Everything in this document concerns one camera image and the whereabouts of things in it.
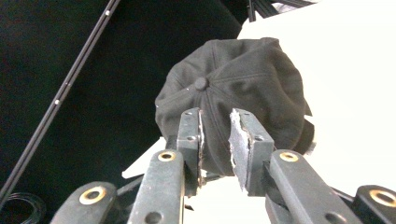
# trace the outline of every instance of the metal ring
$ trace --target metal ring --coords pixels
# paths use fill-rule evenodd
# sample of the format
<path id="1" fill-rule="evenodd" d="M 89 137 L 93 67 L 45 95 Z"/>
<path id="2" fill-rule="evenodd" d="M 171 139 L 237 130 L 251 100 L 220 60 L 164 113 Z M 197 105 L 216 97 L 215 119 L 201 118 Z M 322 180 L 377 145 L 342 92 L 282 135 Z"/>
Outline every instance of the metal ring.
<path id="1" fill-rule="evenodd" d="M 382 195 L 390 198 L 391 202 L 385 201 L 384 199 L 378 197 L 379 194 L 382 194 Z M 370 190 L 370 196 L 377 203 L 381 203 L 387 207 L 396 207 L 396 196 L 387 192 L 387 191 L 384 191 L 381 189 L 372 189 L 372 190 Z"/>
<path id="2" fill-rule="evenodd" d="M 172 161 L 176 157 L 175 152 L 165 151 L 158 156 L 158 160 L 160 161 Z"/>
<path id="3" fill-rule="evenodd" d="M 298 157 L 291 152 L 282 152 L 280 153 L 279 157 L 284 161 L 297 161 Z"/>
<path id="4" fill-rule="evenodd" d="M 94 192 L 97 192 L 98 195 L 94 198 L 89 198 L 89 195 Z M 82 193 L 81 196 L 79 196 L 79 202 L 82 204 L 89 205 L 101 201 L 103 198 L 105 198 L 105 196 L 106 196 L 106 189 L 98 186 L 85 190 L 85 192 Z"/>

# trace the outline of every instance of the black backdrop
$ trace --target black backdrop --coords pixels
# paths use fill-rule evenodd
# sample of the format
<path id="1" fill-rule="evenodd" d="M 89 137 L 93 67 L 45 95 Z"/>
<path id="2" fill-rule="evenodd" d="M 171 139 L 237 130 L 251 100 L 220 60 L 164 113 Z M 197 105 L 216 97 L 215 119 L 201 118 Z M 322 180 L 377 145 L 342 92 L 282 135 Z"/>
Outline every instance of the black backdrop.
<path id="1" fill-rule="evenodd" d="M 209 39 L 236 38 L 245 1 L 121 0 L 16 191 L 49 216 L 76 188 L 120 176 L 160 132 L 154 99 L 170 68 Z M 0 185 L 107 0 L 0 3 Z"/>

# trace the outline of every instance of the dark gray cap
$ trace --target dark gray cap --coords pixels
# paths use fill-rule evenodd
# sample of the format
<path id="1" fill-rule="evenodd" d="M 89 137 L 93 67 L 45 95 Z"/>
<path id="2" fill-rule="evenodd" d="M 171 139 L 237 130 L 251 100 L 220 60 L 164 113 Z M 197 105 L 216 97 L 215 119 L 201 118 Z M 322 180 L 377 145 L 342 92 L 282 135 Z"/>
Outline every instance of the dark gray cap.
<path id="1" fill-rule="evenodd" d="M 275 140 L 276 148 L 308 150 L 314 128 L 299 71 L 277 39 L 212 40 L 168 74 L 155 104 L 163 136 L 177 135 L 180 115 L 200 107 L 205 144 L 203 168 L 233 175 L 230 163 L 230 113 L 253 113 Z"/>

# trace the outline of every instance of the black pole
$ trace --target black pole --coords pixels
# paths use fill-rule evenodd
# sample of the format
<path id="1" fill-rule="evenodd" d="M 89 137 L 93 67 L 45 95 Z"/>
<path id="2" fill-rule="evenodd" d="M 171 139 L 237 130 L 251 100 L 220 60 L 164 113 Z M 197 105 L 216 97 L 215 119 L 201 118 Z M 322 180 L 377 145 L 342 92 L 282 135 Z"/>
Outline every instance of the black pole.
<path id="1" fill-rule="evenodd" d="M 90 56 L 93 47 L 95 46 L 97 40 L 101 36 L 105 27 L 107 26 L 107 23 L 110 20 L 111 15 L 116 10 L 119 2 L 120 0 L 110 0 L 108 2 L 105 11 L 102 13 L 102 15 L 99 18 L 99 21 L 96 23 L 95 27 L 93 28 L 90 36 L 85 42 L 84 47 L 82 48 L 73 66 L 71 67 L 69 73 L 64 79 L 64 83 L 62 84 L 61 88 L 56 93 L 55 98 L 52 100 L 51 104 L 49 105 L 46 114 L 44 115 L 43 119 L 40 121 L 37 128 L 35 129 L 35 133 L 33 134 L 28 145 L 26 146 L 25 150 L 20 156 L 20 159 L 18 160 L 17 164 L 12 170 L 11 175 L 8 177 L 6 184 L 1 188 L 0 211 L 3 209 L 3 206 L 6 203 L 10 193 L 12 192 L 12 190 L 14 190 L 15 185 L 18 183 L 18 180 L 20 179 L 30 159 L 32 159 L 33 155 L 35 154 L 35 150 L 37 149 L 43 136 L 47 132 L 48 127 L 51 125 L 53 119 L 55 118 L 56 113 L 58 112 L 62 102 L 69 93 L 70 88 L 72 87 L 74 81 L 78 77 L 82 66 L 84 66 L 85 62 L 87 61 L 87 58 Z"/>

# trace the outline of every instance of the metal bracket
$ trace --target metal bracket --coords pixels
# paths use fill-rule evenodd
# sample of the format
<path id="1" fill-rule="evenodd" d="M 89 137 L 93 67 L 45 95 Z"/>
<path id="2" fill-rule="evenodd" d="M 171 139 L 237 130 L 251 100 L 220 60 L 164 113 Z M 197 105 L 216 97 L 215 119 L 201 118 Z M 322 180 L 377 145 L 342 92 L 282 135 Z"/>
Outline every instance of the metal bracket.
<path id="1" fill-rule="evenodd" d="M 107 182 L 92 182 L 76 189 L 56 212 L 51 223 L 56 224 L 100 224 L 113 222 L 117 214 L 112 213 L 117 200 L 117 189 Z"/>
<path id="2" fill-rule="evenodd" d="M 248 196 L 265 196 L 262 183 L 263 163 L 271 159 L 274 140 L 257 118 L 242 109 L 233 109 L 231 117 L 230 147 L 233 172 L 242 190 Z"/>
<path id="3" fill-rule="evenodd" d="M 202 186 L 201 158 L 204 133 L 202 130 L 201 110 L 193 108 L 181 114 L 177 134 L 177 151 L 185 161 L 186 196 L 194 196 Z"/>
<path id="4" fill-rule="evenodd" d="M 375 185 L 361 186 L 351 209 L 363 223 L 396 223 L 396 192 Z"/>
<path id="5" fill-rule="evenodd" d="M 294 223 L 361 223 L 301 154 L 275 151 L 270 173 Z"/>
<path id="6" fill-rule="evenodd" d="M 183 156 L 160 151 L 150 161 L 127 223 L 182 223 L 183 197 Z"/>

